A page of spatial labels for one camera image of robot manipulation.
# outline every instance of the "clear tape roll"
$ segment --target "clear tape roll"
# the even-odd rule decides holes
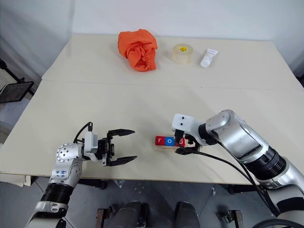
[[[177,44],[173,48],[173,61],[179,64],[191,62],[193,48],[188,44]]]

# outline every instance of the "orange cloth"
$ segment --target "orange cloth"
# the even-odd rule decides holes
[[[121,32],[118,36],[119,53],[129,60],[130,67],[137,71],[155,70],[154,61],[157,43],[147,30]]]

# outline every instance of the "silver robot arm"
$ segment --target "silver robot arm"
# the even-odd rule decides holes
[[[296,211],[299,213],[304,210],[303,174],[233,111],[224,110],[205,123],[191,116],[176,114],[172,130],[175,131],[176,142],[185,133],[186,137],[203,146],[216,143],[222,145],[254,174],[280,213],[286,215],[293,211],[294,215]],[[284,215],[282,217],[285,219],[292,217]],[[304,222],[299,216],[296,217],[294,221]]]
[[[86,127],[85,139],[77,137]],[[137,156],[118,158],[111,161],[114,156],[113,136],[124,136],[134,133],[131,130],[118,129],[109,131],[106,138],[98,140],[98,135],[92,132],[93,124],[88,122],[77,134],[73,143],[65,143],[56,151],[56,164],[52,170],[45,194],[29,218],[26,228],[65,228],[66,222],[62,219],[66,215],[68,202],[73,189],[77,185],[81,173],[82,162],[91,160],[103,166],[116,166],[126,164]]]

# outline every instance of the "floor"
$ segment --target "floor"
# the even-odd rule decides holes
[[[23,188],[1,183],[0,228],[23,228],[47,183],[48,178],[44,177]],[[230,195],[218,184],[139,180],[123,181],[121,188],[112,180],[107,184],[105,190],[81,184],[76,186],[65,217],[67,228],[94,228],[98,208],[135,200],[149,203],[156,228],[172,227],[173,212],[179,201],[187,201],[194,206],[202,228],[234,228],[234,223],[225,224],[216,217],[216,212],[223,209],[241,210],[246,228],[272,218],[255,192]]]

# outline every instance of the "white table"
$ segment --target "white table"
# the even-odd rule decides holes
[[[157,38],[158,69],[139,73],[119,56],[116,39],[72,37],[1,148],[2,173],[49,176],[58,146],[71,142],[91,121],[99,137],[117,128],[135,130],[114,137],[113,143],[116,158],[138,158],[116,167],[84,162],[82,177],[248,183],[219,161],[160,152],[153,146],[157,134],[173,134],[175,113],[205,121],[227,108],[304,172],[304,90],[271,42]],[[177,65],[168,56],[171,47],[181,42],[201,53],[214,48],[219,54],[209,69],[199,67],[198,53],[192,64]],[[235,65],[232,50],[242,56]],[[218,145],[203,151],[236,164]]]

